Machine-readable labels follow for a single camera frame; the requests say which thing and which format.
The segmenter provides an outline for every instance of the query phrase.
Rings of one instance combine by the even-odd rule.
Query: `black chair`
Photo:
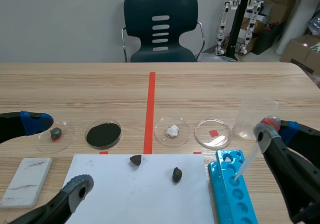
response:
[[[203,50],[205,37],[202,24],[197,21],[197,0],[124,0],[124,20],[126,28],[121,33],[126,62],[124,30],[141,41],[131,62],[196,62]],[[195,57],[179,44],[179,37],[194,30],[197,24],[203,45]]]

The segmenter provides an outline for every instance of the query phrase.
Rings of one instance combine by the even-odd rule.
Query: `white sink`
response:
[[[319,2],[320,0],[300,0],[294,15],[286,25],[284,34],[275,50],[276,54],[282,55],[290,40],[301,37],[306,32]]]

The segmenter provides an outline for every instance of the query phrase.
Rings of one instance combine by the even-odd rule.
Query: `chrome chair leg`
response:
[[[122,44],[123,44],[122,46],[123,46],[123,54],[124,54],[124,57],[125,57],[125,58],[124,58],[124,59],[125,59],[125,62],[128,62],[128,61],[127,61],[127,58],[126,58],[126,57],[127,57],[127,52],[126,52],[126,48],[125,48],[125,46],[126,46],[126,45],[125,45],[125,37],[124,37],[124,35],[123,35],[123,33],[124,33],[125,30],[126,30],[126,28],[123,28],[123,29],[121,30]]]
[[[200,52],[195,56],[196,58],[196,60],[198,60],[198,58],[199,58],[199,55],[201,54],[201,52],[202,52],[202,50],[204,49],[204,44],[206,43],[206,40],[205,40],[205,35],[204,35],[204,29],[203,29],[203,27],[202,27],[202,23],[200,23],[200,22],[197,22],[197,24],[198,25],[200,25],[200,29],[201,29],[201,34],[202,34],[202,47],[201,47],[201,49],[200,49]]]

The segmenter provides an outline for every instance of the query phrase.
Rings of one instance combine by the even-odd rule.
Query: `grey wall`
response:
[[[224,1],[198,0],[205,48],[215,44]],[[123,2],[0,0],[0,62],[123,62]],[[182,35],[180,43],[197,53],[199,27]],[[139,44],[137,38],[126,38],[129,57]]]

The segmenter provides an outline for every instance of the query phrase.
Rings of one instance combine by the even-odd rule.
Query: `chair backrest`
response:
[[[124,19],[127,34],[141,40],[141,49],[152,51],[162,46],[180,47],[180,35],[197,26],[198,1],[125,0]],[[168,41],[153,43],[161,39]]]

